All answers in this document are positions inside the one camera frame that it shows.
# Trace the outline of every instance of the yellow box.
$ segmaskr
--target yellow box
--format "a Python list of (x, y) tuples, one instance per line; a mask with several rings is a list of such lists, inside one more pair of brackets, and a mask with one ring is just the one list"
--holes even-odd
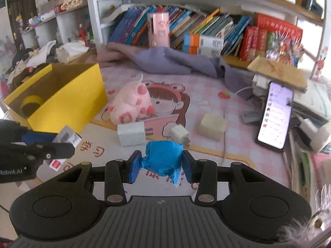
[[(22, 106), (33, 101), (41, 105), (25, 116)], [(4, 99), (13, 119), (22, 126), (54, 133), (65, 125), (79, 133), (107, 101), (99, 65), (86, 63), (50, 64)]]

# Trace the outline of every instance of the pink plush toy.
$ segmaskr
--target pink plush toy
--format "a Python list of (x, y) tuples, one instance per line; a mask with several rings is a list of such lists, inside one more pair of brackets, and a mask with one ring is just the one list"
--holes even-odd
[(151, 96), (141, 81), (142, 75), (140, 80), (127, 83), (108, 106), (113, 124), (135, 122), (137, 118), (142, 119), (154, 113)]

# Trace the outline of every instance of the blue plastic bag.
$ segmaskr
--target blue plastic bag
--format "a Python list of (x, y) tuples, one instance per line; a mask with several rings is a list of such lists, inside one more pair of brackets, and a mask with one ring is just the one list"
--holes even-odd
[(146, 144), (146, 157), (140, 167), (160, 176), (169, 176), (173, 184), (180, 183), (183, 145), (172, 141), (150, 141)]

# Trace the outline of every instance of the purple garment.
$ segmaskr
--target purple garment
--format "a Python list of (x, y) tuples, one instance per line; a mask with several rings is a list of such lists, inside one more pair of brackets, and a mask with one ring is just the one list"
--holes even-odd
[[(208, 58), (204, 55), (190, 55), (169, 47), (143, 49), (131, 45), (108, 43), (98, 49), (98, 62), (133, 61), (135, 67), (152, 74), (182, 75), (201, 72), (213, 78), (224, 78), (233, 93), (252, 86), (254, 73), (230, 67), (222, 57)], [(244, 99), (253, 95), (248, 89), (238, 94)]]

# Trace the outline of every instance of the cream colored block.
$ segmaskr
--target cream colored block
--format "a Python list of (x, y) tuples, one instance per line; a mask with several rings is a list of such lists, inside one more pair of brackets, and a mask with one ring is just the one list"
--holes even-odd
[(227, 124), (228, 121), (220, 115), (206, 113), (200, 122), (198, 134), (219, 141), (224, 135)]

